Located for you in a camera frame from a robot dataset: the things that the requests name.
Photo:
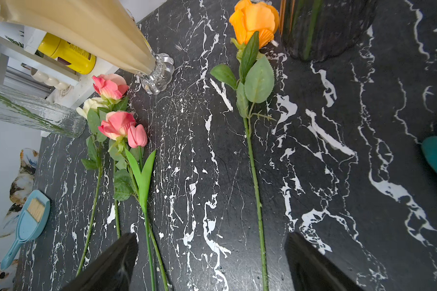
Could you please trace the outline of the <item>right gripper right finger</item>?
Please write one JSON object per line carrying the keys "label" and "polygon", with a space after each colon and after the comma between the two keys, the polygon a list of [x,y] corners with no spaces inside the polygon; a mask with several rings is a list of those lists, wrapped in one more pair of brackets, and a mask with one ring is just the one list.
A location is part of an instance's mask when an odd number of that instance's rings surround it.
{"label": "right gripper right finger", "polygon": [[284,249],[296,291],[360,291],[362,289],[300,233],[289,233]]}

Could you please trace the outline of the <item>small pink tulip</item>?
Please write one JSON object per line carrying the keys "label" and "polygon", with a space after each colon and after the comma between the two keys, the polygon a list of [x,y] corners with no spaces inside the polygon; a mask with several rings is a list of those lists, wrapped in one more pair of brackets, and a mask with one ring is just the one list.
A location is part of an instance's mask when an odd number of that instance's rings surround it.
{"label": "small pink tulip", "polygon": [[151,239],[150,239],[150,223],[148,216],[148,184],[150,183],[150,178],[148,178],[147,173],[143,166],[143,149],[148,143],[148,138],[144,127],[139,124],[138,126],[131,126],[127,130],[127,140],[128,144],[132,149],[140,150],[138,161],[136,157],[128,150],[125,149],[125,154],[129,162],[129,172],[132,178],[132,184],[138,197],[139,205],[142,208],[144,214],[144,229],[146,236],[146,248],[148,251],[149,259],[149,269],[151,274],[151,290],[156,290],[155,285],[155,270],[154,270],[154,260],[151,249]]}

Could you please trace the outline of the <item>orange rose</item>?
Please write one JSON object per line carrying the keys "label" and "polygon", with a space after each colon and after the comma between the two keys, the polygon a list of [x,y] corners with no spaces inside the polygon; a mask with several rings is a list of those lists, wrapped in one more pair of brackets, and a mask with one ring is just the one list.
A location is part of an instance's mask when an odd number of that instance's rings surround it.
{"label": "orange rose", "polygon": [[267,252],[262,218],[259,181],[252,148],[252,117],[271,120],[272,117],[255,112],[255,106],[264,103],[274,88],[274,70],[267,57],[259,50],[274,40],[279,27],[279,12],[264,2],[239,1],[229,18],[235,37],[231,42],[237,48],[239,75],[235,76],[226,64],[215,66],[210,74],[236,93],[236,107],[243,118],[251,174],[256,199],[259,241],[262,262],[262,289],[269,289]]}

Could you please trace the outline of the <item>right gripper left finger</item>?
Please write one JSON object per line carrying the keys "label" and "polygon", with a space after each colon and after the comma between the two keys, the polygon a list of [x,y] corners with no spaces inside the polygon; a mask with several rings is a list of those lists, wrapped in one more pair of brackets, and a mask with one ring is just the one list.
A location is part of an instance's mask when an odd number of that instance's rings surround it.
{"label": "right gripper left finger", "polygon": [[64,291],[128,291],[137,255],[137,235],[124,234],[62,289]]}

